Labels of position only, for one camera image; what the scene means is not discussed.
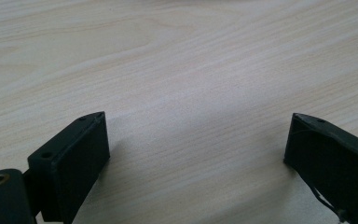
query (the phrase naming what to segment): wood grain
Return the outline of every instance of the wood grain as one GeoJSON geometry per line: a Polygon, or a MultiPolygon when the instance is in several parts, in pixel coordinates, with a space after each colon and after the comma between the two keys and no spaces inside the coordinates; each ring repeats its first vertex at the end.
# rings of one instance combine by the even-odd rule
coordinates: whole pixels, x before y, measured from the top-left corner
{"type": "Polygon", "coordinates": [[[294,112],[358,136],[358,1],[1,0],[0,169],[101,110],[75,223],[337,223],[282,156],[294,112]]]}

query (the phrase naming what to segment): black plastic part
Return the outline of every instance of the black plastic part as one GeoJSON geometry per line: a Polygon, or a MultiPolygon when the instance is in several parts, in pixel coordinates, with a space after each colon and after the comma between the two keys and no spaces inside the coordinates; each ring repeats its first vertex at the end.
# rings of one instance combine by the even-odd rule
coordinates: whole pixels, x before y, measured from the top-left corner
{"type": "Polygon", "coordinates": [[[22,173],[0,170],[0,224],[35,224],[22,173]]]}
{"type": "Polygon", "coordinates": [[[29,158],[30,169],[0,171],[0,224],[70,224],[109,160],[104,112],[79,118],[29,158]]]}
{"type": "Polygon", "coordinates": [[[45,221],[72,223],[109,159],[104,112],[75,120],[29,158],[45,221]]]}
{"type": "Polygon", "coordinates": [[[325,120],[294,114],[284,162],[340,221],[358,224],[358,137],[325,120]]]}

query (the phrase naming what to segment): black mechanical part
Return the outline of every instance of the black mechanical part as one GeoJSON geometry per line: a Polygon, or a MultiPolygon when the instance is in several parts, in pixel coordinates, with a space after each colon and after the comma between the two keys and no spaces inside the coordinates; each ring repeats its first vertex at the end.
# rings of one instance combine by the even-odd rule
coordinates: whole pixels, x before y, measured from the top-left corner
{"type": "Polygon", "coordinates": [[[30,169],[0,171],[0,223],[72,223],[109,160],[104,112],[79,118],[28,157],[30,169]]]}
{"type": "Polygon", "coordinates": [[[323,119],[294,114],[283,161],[341,222],[358,224],[358,137],[323,119]]]}

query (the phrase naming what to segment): black bracket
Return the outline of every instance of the black bracket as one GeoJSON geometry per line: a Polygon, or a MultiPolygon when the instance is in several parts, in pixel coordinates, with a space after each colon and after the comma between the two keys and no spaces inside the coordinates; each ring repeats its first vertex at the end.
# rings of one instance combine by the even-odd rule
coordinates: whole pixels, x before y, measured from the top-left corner
{"type": "Polygon", "coordinates": [[[29,170],[0,170],[0,224],[72,223],[108,161],[104,112],[76,119],[28,157],[29,170]]]}
{"type": "Polygon", "coordinates": [[[341,222],[358,224],[358,137],[323,119],[294,114],[284,162],[341,222]]]}

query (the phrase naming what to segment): wooden table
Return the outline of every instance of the wooden table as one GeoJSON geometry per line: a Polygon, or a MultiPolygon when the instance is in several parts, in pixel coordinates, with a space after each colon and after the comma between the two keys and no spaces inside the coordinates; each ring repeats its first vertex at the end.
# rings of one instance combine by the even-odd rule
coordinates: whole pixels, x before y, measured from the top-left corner
{"type": "Polygon", "coordinates": [[[0,1],[0,169],[96,111],[75,223],[335,224],[282,157],[294,112],[358,136],[358,1],[0,1]]]}

